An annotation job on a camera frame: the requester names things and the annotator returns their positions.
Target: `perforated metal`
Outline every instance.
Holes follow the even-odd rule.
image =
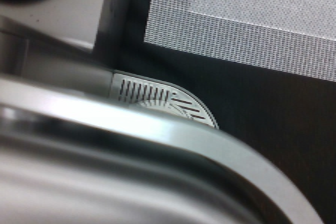
[[[145,42],[336,81],[331,0],[151,0]]]

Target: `black surface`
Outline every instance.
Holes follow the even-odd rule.
[[[285,172],[336,223],[336,83],[144,43],[148,0],[132,0],[117,69],[171,82],[204,101],[220,129]]]

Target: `gray mesh screen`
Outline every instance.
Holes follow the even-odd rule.
[[[336,1],[151,0],[145,42],[336,81]]]

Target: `slotted vent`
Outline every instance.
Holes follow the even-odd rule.
[[[153,110],[166,110],[166,113],[169,108],[174,107],[180,111],[178,116],[217,127],[201,101],[186,90],[169,84],[138,76],[114,74],[109,98],[127,104],[139,104]]]

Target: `curved metal edge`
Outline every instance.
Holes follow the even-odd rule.
[[[274,165],[210,127],[66,95],[9,77],[0,78],[0,104],[196,153],[261,190],[294,224],[322,224],[300,190]]]
[[[217,122],[216,122],[216,119],[214,119],[214,116],[213,116],[213,114],[211,114],[211,111],[208,110],[208,108],[207,108],[207,106],[205,106],[205,104],[202,103],[202,101],[199,100],[199,98],[183,88],[183,87],[180,87],[178,85],[175,85],[175,84],[172,84],[172,83],[169,83],[169,82],[165,82],[165,81],[160,81],[160,80],[157,80],[157,79],[151,79],[151,78],[148,78],[148,77],[144,77],[144,76],[141,76],[141,75],[135,75],[135,74],[132,74],[132,73],[129,73],[129,72],[123,72],[123,71],[120,71],[120,70],[114,70],[114,74],[123,74],[123,75],[129,75],[130,77],[135,77],[135,78],[139,78],[139,79],[144,79],[144,80],[148,80],[148,81],[153,81],[153,82],[157,82],[157,83],[160,83],[160,84],[163,84],[163,85],[168,85],[168,86],[171,86],[172,88],[175,88],[175,89],[178,89],[181,92],[184,92],[184,94],[187,94],[193,99],[195,99],[195,101],[198,102],[198,104],[201,105],[201,107],[202,107],[202,109],[205,110],[205,112],[207,112],[207,114],[208,114],[208,117],[210,117],[210,119],[211,119],[211,121],[213,121],[213,124],[214,124],[214,128],[216,129],[219,129],[219,126],[217,126]]]

